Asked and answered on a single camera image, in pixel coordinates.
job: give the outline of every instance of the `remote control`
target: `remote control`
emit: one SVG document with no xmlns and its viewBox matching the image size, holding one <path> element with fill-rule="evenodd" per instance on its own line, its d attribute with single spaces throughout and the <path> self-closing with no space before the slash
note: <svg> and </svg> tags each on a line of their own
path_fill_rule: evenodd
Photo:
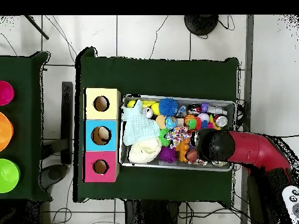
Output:
<svg viewBox="0 0 299 224">
<path fill-rule="evenodd" d="M 293 185 L 283 190 L 283 201 L 293 224 L 299 224 L 299 188 Z"/>
</svg>

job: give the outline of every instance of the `purple toy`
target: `purple toy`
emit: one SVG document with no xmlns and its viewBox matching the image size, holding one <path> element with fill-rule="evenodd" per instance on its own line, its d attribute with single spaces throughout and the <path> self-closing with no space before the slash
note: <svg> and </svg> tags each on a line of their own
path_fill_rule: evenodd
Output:
<svg viewBox="0 0 299 224">
<path fill-rule="evenodd" d="M 159 153 L 159 158 L 160 160 L 168 163 L 177 161 L 177 158 L 175 157 L 175 149 L 171 149 L 170 147 L 162 147 Z"/>
</svg>

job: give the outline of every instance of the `pink box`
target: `pink box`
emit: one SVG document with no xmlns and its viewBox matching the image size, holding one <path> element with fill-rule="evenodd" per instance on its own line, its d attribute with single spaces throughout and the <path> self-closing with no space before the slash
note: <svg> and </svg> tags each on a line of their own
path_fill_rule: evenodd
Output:
<svg viewBox="0 0 299 224">
<path fill-rule="evenodd" d="M 103 160 L 108 165 L 106 173 L 99 174 L 93 169 L 97 160 Z M 85 180 L 84 182 L 115 182 L 119 173 L 116 151 L 89 151 L 85 153 Z"/>
</svg>

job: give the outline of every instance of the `table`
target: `table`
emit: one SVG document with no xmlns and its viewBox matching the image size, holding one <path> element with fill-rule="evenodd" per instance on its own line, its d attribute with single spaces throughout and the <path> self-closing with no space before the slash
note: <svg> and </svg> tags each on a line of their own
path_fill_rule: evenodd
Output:
<svg viewBox="0 0 299 224">
<path fill-rule="evenodd" d="M 157 95 L 232 100 L 237 95 L 238 60 L 167 61 L 98 58 L 87 47 L 76 61 L 73 199 L 125 198 L 222 202 L 231 206 L 232 171 L 122 167 L 115 183 L 83 183 L 83 88 L 117 88 L 121 95 Z"/>
</svg>

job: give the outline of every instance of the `green table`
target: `green table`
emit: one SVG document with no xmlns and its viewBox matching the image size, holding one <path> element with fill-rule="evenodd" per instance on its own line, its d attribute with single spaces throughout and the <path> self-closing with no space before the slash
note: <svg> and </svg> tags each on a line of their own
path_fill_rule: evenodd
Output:
<svg viewBox="0 0 299 224">
<path fill-rule="evenodd" d="M 84 49 L 76 62 L 74 201 L 126 198 L 221 201 L 231 206 L 232 171 L 194 171 L 121 166 L 115 183 L 82 182 L 83 88 L 117 88 L 121 95 L 157 95 L 232 100 L 237 95 L 236 58 L 167 61 L 98 58 Z"/>
<path fill-rule="evenodd" d="M 0 80 L 9 82 L 15 98 L 0 106 L 13 125 L 13 137 L 0 152 L 0 158 L 15 162 L 20 168 L 20 180 L 0 199 L 34 199 L 49 201 L 50 196 L 40 187 L 41 160 L 41 67 L 48 58 L 47 52 L 30 57 L 0 56 Z"/>
</svg>

